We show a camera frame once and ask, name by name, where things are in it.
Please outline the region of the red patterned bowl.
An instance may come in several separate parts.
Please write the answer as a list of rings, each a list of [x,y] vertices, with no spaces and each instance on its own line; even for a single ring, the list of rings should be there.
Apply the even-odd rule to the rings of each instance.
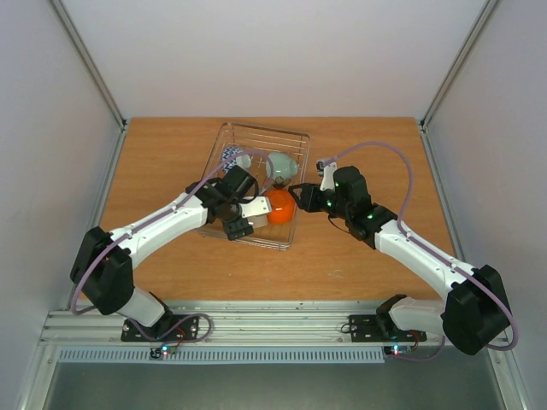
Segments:
[[[245,171],[251,167],[251,157],[245,151],[237,146],[228,146],[221,152],[222,171],[228,173],[235,166],[241,167]]]

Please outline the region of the teal ceramic bowl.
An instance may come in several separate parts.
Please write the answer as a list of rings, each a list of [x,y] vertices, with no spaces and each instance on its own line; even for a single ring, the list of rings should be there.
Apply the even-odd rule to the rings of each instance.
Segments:
[[[297,176],[298,165],[286,154],[271,152],[266,162],[266,172],[274,184],[287,185]]]

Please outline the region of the white bowl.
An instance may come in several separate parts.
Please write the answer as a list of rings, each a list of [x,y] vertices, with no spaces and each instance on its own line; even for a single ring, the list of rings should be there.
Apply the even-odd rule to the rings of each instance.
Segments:
[[[266,215],[253,216],[248,218],[248,221],[254,231],[260,230],[268,225],[268,217]]]
[[[292,221],[296,203],[287,190],[269,190],[265,197],[271,206],[267,215],[269,224],[283,225]]]

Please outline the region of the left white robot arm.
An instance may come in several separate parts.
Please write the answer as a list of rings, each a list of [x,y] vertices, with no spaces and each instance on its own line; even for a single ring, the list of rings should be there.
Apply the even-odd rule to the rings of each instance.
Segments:
[[[254,218],[271,210],[257,181],[242,167],[222,178],[189,185],[168,205],[129,225],[83,237],[69,277],[74,297],[85,295],[103,315],[120,314],[150,340],[162,340],[176,327],[174,314],[157,297],[135,285],[133,272],[147,257],[187,232],[220,221],[228,240],[253,233]]]

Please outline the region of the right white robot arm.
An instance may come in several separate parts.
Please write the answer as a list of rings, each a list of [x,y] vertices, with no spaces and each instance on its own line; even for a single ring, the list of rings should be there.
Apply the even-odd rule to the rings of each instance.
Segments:
[[[475,355],[513,324],[499,272],[448,255],[409,229],[390,209],[372,201],[356,167],[328,166],[319,184],[290,186],[299,209],[341,219],[349,234],[398,261],[426,282],[439,302],[397,294],[376,309],[379,333],[393,340],[403,332],[424,331],[447,338],[464,354]]]

